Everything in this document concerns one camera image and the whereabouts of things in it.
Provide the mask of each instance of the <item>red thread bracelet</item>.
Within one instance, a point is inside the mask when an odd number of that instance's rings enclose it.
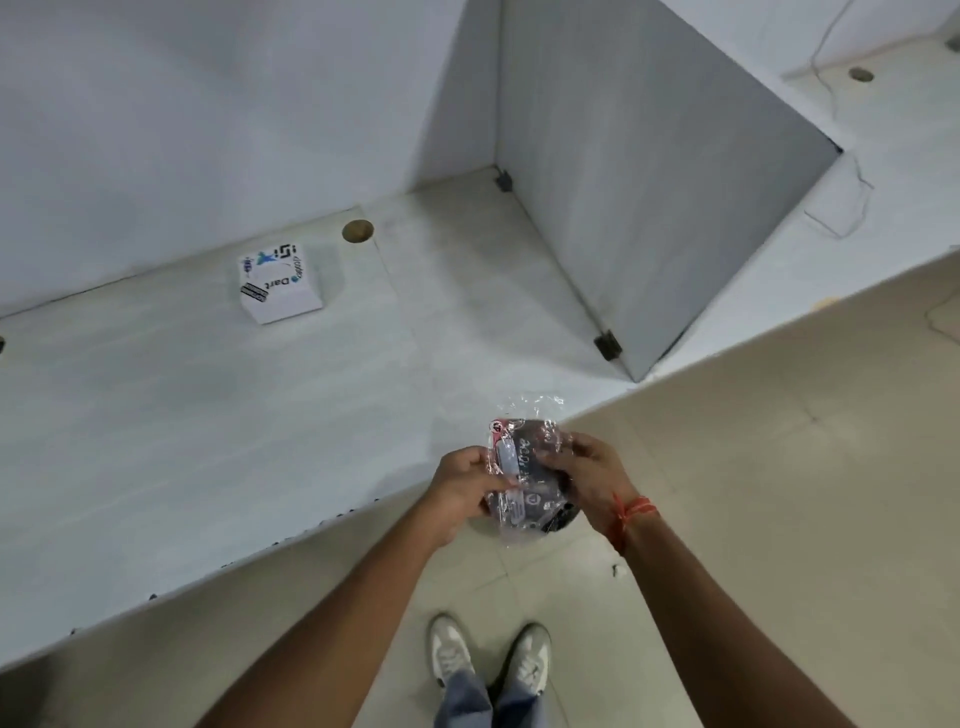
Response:
[[[647,496],[639,496],[631,500],[627,505],[623,504],[620,496],[613,494],[613,514],[616,521],[610,524],[607,529],[607,540],[613,549],[623,556],[627,547],[627,521],[638,513],[659,513],[657,506],[650,502]]]

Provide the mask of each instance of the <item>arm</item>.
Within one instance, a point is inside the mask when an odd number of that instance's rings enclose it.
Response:
[[[613,495],[637,491],[616,452],[588,435],[572,451],[538,453],[571,476],[575,497],[602,534],[616,521]],[[657,513],[627,521],[624,556],[706,728],[853,724],[710,577]]]
[[[393,641],[420,573],[482,500],[507,483],[486,473],[485,451],[441,460],[423,497],[349,576],[274,644],[198,728],[347,728]]]

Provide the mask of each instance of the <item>forearm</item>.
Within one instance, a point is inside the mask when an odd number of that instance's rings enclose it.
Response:
[[[852,727],[662,518],[641,515],[628,522],[625,556],[706,728]]]
[[[437,545],[429,518],[415,506],[199,728],[350,726]]]

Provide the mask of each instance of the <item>clear plastic packaging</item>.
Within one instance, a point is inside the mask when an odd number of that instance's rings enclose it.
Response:
[[[504,416],[490,423],[487,468],[519,482],[518,488],[487,495],[487,505],[508,544],[559,531],[580,510],[570,501],[569,477],[537,458],[538,451],[559,452],[568,437],[557,420],[564,401],[538,395],[512,400]]]

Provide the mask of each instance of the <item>shoe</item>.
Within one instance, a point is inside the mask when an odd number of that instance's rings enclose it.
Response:
[[[550,633],[546,627],[528,624],[514,641],[504,684],[519,684],[532,695],[542,695],[546,690],[551,655]]]
[[[450,615],[437,615],[430,622],[426,633],[430,665],[441,688],[446,688],[446,683],[453,673],[463,669],[473,672],[467,641],[456,619]]]

